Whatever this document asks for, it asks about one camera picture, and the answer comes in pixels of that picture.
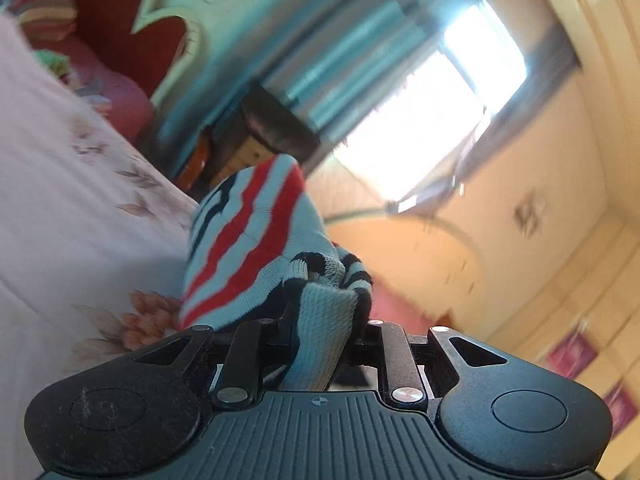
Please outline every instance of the heart-shaped headboard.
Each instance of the heart-shaped headboard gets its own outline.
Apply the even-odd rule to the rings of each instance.
[[[200,24],[191,11],[157,9],[158,0],[74,1],[81,39],[159,107],[200,46]]]

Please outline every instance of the floral bedsheet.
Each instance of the floral bedsheet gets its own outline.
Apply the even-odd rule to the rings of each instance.
[[[194,208],[0,14],[3,479],[41,471],[22,427],[38,391],[175,329]]]

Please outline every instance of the red stripe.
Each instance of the red stripe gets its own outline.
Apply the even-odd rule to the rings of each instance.
[[[182,328],[192,325],[199,317],[223,306],[251,287],[258,273],[279,257],[289,238],[293,208],[304,189],[304,179],[298,166],[292,168],[271,210],[267,230],[260,243],[246,256],[244,262],[228,280],[225,287],[194,307],[182,320]]]
[[[220,258],[238,241],[240,235],[246,229],[249,218],[254,212],[254,201],[260,193],[262,186],[267,180],[269,170],[271,169],[275,158],[256,166],[254,174],[251,176],[249,185],[244,188],[241,195],[242,207],[221,230],[213,246],[207,254],[207,263],[198,273],[196,278],[191,282],[189,290],[185,294],[185,298],[189,298],[194,290],[197,290],[204,282],[211,278],[218,269]]]

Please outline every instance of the bright window light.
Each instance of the bright window light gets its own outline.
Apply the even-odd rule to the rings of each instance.
[[[482,103],[436,52],[370,113],[335,156],[388,200],[400,200],[482,118]]]
[[[484,0],[460,16],[444,40],[491,113],[498,113],[527,77],[520,49]]]
[[[446,30],[444,43],[446,54],[431,55],[334,150],[387,200],[404,198],[468,134],[478,140],[527,76],[522,54],[484,0]]]

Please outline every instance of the triangular cutout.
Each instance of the triangular cutout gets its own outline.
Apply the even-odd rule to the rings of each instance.
[[[453,347],[460,354],[460,357],[465,360],[465,363],[474,368],[503,365],[507,362],[507,359],[476,346],[461,337],[452,337],[449,341],[451,341]]]
[[[151,352],[144,354],[136,359],[137,363],[144,363],[147,365],[160,365],[168,366],[174,363],[178,358],[178,355],[187,347],[190,341],[190,337],[181,337],[175,339],[170,343],[167,343],[160,348],[156,348]]]

